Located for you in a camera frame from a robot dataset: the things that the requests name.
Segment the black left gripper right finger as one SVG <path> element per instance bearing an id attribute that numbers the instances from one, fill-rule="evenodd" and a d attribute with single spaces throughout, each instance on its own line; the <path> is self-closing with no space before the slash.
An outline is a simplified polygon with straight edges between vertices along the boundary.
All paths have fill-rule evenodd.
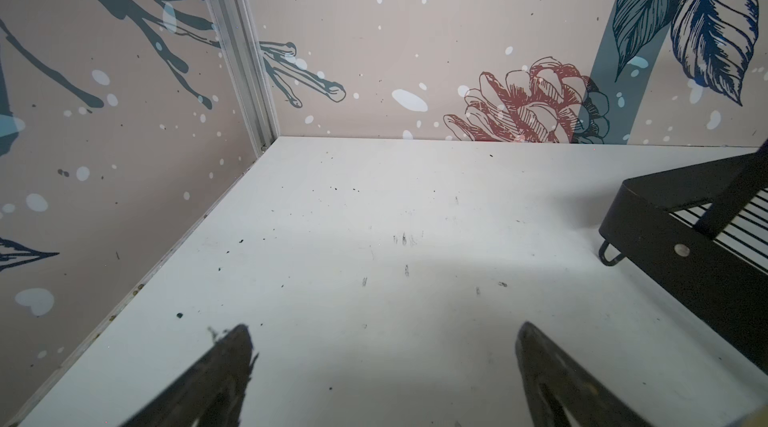
<path id="1" fill-rule="evenodd" d="M 535 426 L 647 426 L 531 322 L 518 331 L 515 353 Z"/>

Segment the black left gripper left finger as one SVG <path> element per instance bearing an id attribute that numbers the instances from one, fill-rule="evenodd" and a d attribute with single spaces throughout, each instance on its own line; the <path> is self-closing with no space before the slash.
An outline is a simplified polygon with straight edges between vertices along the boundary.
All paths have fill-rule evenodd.
<path id="1" fill-rule="evenodd" d="M 248 327 L 239 324 L 124 424 L 238 426 L 257 359 Z"/>

